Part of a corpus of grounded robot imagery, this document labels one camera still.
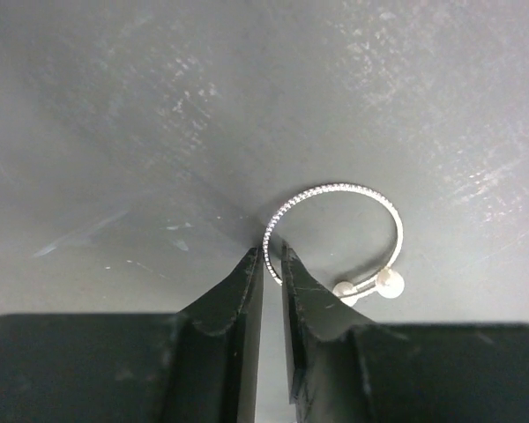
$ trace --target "white bead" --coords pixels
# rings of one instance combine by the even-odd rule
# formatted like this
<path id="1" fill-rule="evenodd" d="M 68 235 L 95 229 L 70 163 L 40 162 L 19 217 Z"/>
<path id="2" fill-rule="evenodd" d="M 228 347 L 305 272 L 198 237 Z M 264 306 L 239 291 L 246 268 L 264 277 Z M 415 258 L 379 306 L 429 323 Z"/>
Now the white bead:
<path id="1" fill-rule="evenodd" d="M 333 288 L 333 293 L 335 294 L 335 296 L 341 299 L 341 302 L 343 302 L 343 304 L 347 304 L 349 307 L 352 307 L 359 300 L 358 295 L 355 295 L 353 297 L 341 298 L 344 295 L 355 293 L 354 285 L 350 282 L 339 282 Z"/>
<path id="2" fill-rule="evenodd" d="M 376 290 L 384 298 L 398 298 L 406 287 L 402 275 L 392 269 L 382 269 L 376 277 Z"/>

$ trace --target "ring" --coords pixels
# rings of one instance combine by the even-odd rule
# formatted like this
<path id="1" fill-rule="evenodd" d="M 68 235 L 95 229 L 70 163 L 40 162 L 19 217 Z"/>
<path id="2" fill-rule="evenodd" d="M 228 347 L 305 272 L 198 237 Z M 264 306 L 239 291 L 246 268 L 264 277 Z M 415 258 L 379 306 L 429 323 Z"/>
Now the ring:
<path id="1" fill-rule="evenodd" d="M 266 268 L 271 273 L 271 276 L 276 283 L 282 285 L 282 279 L 272 266 L 269 252 L 272 231 L 274 231 L 274 228 L 279 224 L 282 216 L 284 216 L 295 205 L 308 198 L 325 194 L 327 192 L 338 191 L 361 194 L 370 197 L 383 205 L 394 219 L 396 225 L 396 244 L 388 262 L 374 275 L 356 284 L 348 281 L 341 281 L 335 285 L 333 293 L 348 306 L 354 305 L 360 298 L 366 297 L 373 292 L 380 293 L 384 298 L 397 298 L 404 291 L 405 283 L 401 275 L 392 270 L 391 267 L 396 262 L 404 243 L 404 225 L 402 219 L 398 214 L 398 210 L 396 210 L 396 207 L 394 207 L 394 204 L 392 204 L 388 198 L 373 189 L 354 183 L 328 183 L 325 185 L 319 185 L 315 188 L 307 189 L 286 201 L 284 205 L 274 213 L 264 231 L 263 250 Z"/>

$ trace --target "gray surface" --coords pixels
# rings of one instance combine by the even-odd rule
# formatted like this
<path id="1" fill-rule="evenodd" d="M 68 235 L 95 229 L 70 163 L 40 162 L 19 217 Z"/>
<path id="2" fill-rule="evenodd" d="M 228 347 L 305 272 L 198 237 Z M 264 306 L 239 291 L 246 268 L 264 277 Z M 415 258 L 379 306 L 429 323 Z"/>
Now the gray surface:
<path id="1" fill-rule="evenodd" d="M 0 0 L 0 313 L 181 308 L 349 181 L 406 228 L 364 314 L 529 322 L 529 0 L 285 3 Z M 333 194 L 280 232 L 332 284 L 391 222 Z M 288 422 L 268 282 L 257 421 Z"/>

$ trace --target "twisted metal band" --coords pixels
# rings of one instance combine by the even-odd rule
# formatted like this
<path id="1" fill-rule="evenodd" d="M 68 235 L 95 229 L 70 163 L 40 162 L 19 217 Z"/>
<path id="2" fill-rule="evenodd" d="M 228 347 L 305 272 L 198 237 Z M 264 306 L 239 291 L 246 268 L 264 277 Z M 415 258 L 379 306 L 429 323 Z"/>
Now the twisted metal band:
<path id="1" fill-rule="evenodd" d="M 354 184 L 354 183 L 328 183 L 325 185 L 319 185 L 312 189 L 307 189 L 297 196 L 294 196 L 290 198 L 288 201 L 284 203 L 282 207 L 280 207 L 276 213 L 272 216 L 271 220 L 269 221 L 265 231 L 264 231 L 264 237 L 263 237 L 263 250 L 264 250 L 264 263 L 266 265 L 266 268 L 271 273 L 272 278 L 276 281 L 277 284 L 282 285 L 282 279 L 280 278 L 279 274 L 276 272 L 274 267 L 271 263 L 271 256 L 269 252 L 269 244 L 271 241 L 271 235 L 272 231 L 274 231 L 274 228 L 279 224 L 280 219 L 282 216 L 284 216 L 288 210 L 290 210 L 292 207 L 297 205 L 298 203 L 301 203 L 302 201 L 312 198 L 315 196 L 318 196 L 320 194 L 325 194 L 327 192 L 353 192 L 356 194 L 361 194 L 366 197 L 370 197 L 374 200 L 376 200 L 378 203 L 383 205 L 388 212 L 390 212 L 390 215 L 394 219 L 394 223 L 396 224 L 396 244 L 394 247 L 394 250 L 390 256 L 390 259 L 386 263 L 385 266 L 383 266 L 381 269 L 379 269 L 374 275 L 367 278 L 366 280 L 355 284 L 354 285 L 354 293 L 347 295 L 347 296 L 355 296 L 357 294 L 360 294 L 361 297 L 366 296 L 370 293 L 373 293 L 375 289 L 375 281 L 376 277 L 378 276 L 378 273 L 385 268 L 390 268 L 398 258 L 398 255 L 402 249 L 402 244 L 404 242 L 404 225 L 402 223 L 402 219 L 398 214 L 398 210 L 396 210 L 396 207 L 391 203 L 391 201 L 380 194 L 377 191 L 374 191 L 373 189 L 370 189 L 368 187 L 364 187 L 362 185 Z"/>

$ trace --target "metal surface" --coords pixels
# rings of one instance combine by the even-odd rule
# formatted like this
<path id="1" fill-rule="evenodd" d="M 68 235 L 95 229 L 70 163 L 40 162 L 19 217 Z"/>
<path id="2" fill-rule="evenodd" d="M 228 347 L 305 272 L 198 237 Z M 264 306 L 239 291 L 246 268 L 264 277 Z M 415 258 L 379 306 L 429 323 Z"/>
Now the metal surface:
<path id="1" fill-rule="evenodd" d="M 263 256 L 176 314 L 0 316 L 0 422 L 252 422 Z"/>
<path id="2" fill-rule="evenodd" d="M 529 325 L 375 323 L 287 245 L 282 280 L 299 423 L 529 421 Z"/>
<path id="3" fill-rule="evenodd" d="M 404 220 L 364 314 L 529 321 L 529 0 L 0 0 L 0 313 L 183 308 L 331 181 Z M 301 206 L 328 286 L 391 244 L 366 199 Z M 261 423 L 294 418 L 280 316 L 266 284 Z"/>

